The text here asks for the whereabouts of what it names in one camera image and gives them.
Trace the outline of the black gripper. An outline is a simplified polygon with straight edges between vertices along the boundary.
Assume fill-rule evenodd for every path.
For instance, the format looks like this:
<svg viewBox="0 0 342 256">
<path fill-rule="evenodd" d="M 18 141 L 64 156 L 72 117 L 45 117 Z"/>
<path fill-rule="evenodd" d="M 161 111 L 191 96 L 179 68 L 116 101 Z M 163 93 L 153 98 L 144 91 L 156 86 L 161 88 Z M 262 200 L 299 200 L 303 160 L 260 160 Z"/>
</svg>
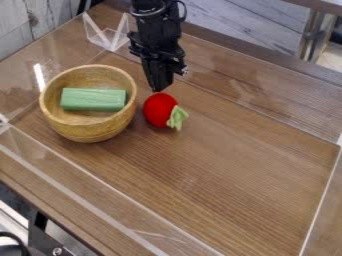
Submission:
<svg viewBox="0 0 342 256">
<path fill-rule="evenodd" d="M 161 92 L 173 82 L 173 74 L 184 75 L 184 50 L 179 46 L 181 23 L 187 11 L 177 9 L 131 9 L 136 21 L 136 31 L 127 36 L 129 51 L 141 60 L 149 87 Z"/>
</svg>

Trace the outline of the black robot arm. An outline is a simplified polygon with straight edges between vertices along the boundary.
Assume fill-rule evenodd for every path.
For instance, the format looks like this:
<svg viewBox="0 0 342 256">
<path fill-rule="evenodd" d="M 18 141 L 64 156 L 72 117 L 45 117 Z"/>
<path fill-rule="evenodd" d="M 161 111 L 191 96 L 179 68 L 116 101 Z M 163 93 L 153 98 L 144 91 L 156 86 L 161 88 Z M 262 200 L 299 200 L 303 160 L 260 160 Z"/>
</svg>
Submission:
<svg viewBox="0 0 342 256">
<path fill-rule="evenodd" d="M 152 91 L 161 92 L 173 83 L 173 75 L 187 73 L 179 45 L 187 7 L 181 0 L 131 0 L 129 14 L 137 28 L 127 33 L 129 52 L 140 58 Z"/>
</svg>

